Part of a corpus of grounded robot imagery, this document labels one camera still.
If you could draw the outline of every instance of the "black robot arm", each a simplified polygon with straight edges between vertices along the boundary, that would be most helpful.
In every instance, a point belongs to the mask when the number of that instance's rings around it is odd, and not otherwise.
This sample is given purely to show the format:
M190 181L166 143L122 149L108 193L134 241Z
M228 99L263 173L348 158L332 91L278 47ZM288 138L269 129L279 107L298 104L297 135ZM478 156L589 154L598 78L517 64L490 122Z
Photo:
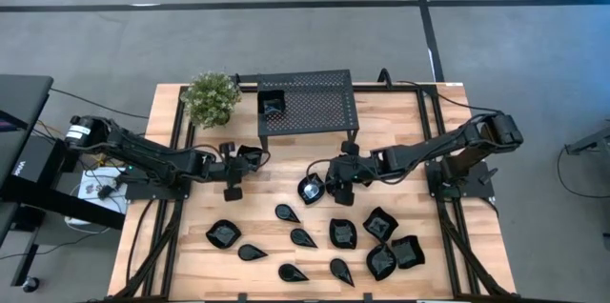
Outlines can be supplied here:
M197 150L173 150L119 127L113 120L95 116L75 116L66 135L72 151L104 153L143 171L155 185L178 187L184 180L226 182L225 200L240 199L235 185L249 172L260 167L263 151L242 146L231 156L234 143L221 144L219 153ZM129 177L122 180L129 182Z
M451 182L466 175L489 154L514 151L522 142L515 121L503 113L479 114L454 131L411 146L372 150L368 157L358 155L358 145L344 142L344 153L330 161L325 185L336 203L349 206L354 203L353 183L368 186L379 180L397 184L419 163L440 156L444 156L439 162L442 176Z

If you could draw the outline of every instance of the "potted plant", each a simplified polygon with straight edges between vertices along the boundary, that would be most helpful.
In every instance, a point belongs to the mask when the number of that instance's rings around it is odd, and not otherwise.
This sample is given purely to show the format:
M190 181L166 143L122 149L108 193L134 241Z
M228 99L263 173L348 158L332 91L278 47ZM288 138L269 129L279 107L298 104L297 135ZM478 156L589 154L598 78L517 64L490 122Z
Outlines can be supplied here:
M241 92L229 75L207 71L194 78L180 100L193 124L207 129L229 122Z

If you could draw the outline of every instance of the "black mesh stand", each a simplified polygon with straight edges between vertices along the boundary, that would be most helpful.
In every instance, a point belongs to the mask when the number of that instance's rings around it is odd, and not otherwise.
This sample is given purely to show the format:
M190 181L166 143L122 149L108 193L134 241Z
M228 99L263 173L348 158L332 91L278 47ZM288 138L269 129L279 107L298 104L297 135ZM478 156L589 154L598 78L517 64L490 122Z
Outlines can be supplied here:
M263 150L268 136L346 131L356 141L359 129L349 70L258 75L258 91L284 91L285 111L258 115Z

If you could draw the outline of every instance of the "wooden table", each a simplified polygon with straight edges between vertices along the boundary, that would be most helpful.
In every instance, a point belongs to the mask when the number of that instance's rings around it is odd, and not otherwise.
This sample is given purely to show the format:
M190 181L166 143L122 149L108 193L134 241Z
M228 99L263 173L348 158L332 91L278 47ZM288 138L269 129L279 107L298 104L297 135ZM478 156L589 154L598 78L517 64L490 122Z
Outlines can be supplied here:
M146 137L169 145L178 93L181 85L158 85L152 103ZM438 91L461 103L466 94L461 84L438 84ZM360 131L356 142L362 153L395 144L412 144L423 140L416 95L412 92L357 92L356 105ZM427 103L432 130L436 130L432 105ZM441 100L447 131L468 119L467 109ZM179 140L184 146L187 121ZM345 132L278 136L269 139L273 157L258 173L245 178L244 198L227 203L223 200L224 183L193 184L192 195L185 202L180 225L170 299L236 300L238 293L249 299L362 299L372 293L374 299L449 298L451 288L441 242L437 208L428 195L423 166L417 167L399 185L376 182L369 188L355 188L353 207L337 205L326 194L313 207L305 207L297 196L296 184L304 177L308 164L316 159L339 154ZM202 131L197 129L195 144L219 144L234 141L236 145L258 146L256 128L256 94L244 93L231 121L225 127ZM323 177L328 164L314 170ZM275 217L275 206L289 204L318 249L294 245L289 233L295 224ZM127 259L138 218L146 202L129 206L121 242L114 263L109 294L125 285ZM479 199L463 199L464 213L474 253L497 282L508 291L514 284L496 214ZM426 264L409 270L396 269L387 279L375 282L366 268L366 254L376 245L362 228L362 222L380 206L399 223L393 239L417 235L426 255ZM144 260L151 245L156 202L144 219L135 247L132 274ZM336 249L328 236L331 218L347 218L357 227L356 250ZM227 251L216 249L205 232L219 219L233 221L243 236ZM251 243L270 256L254 262L237 257L239 246ZM468 292L463 260L456 249L457 266L464 292ZM335 279L329 263L339 257L348 262L356 287ZM295 264L310 278L308 282L285 283L277 275L283 263ZM157 262L153 293L159 293L165 256Z

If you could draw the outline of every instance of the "gray floor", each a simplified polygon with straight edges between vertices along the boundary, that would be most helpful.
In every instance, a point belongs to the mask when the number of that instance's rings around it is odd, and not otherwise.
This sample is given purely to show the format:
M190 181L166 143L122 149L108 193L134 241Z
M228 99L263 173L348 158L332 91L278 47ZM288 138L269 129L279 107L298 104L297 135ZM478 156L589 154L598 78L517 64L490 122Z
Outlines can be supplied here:
M0 5L220 1L262 0L0 0ZM518 151L490 159L499 167L494 183L500 223L518 291L607 301L610 252L601 234L610 232L610 203L565 192L555 162L564 143L610 118L610 7L431 13L446 80L464 82L471 103L512 113L526 140ZM418 8L0 13L0 31L0 72L49 74L58 89L135 113L148 112L157 83L185 82L205 70L348 68L355 80L371 80L386 67L395 80L433 78ZM111 115L54 94L42 119L64 130L78 113ZM113 117L134 130L145 127ZM561 168L574 190L610 194L601 164L587 153L564 157ZM45 287L32 294L5 287L3 301L101 297L117 235L95 238L37 257L32 273L47 280ZM25 235L12 233L0 256L20 252L24 243ZM15 266L13 260L2 262L3 285Z

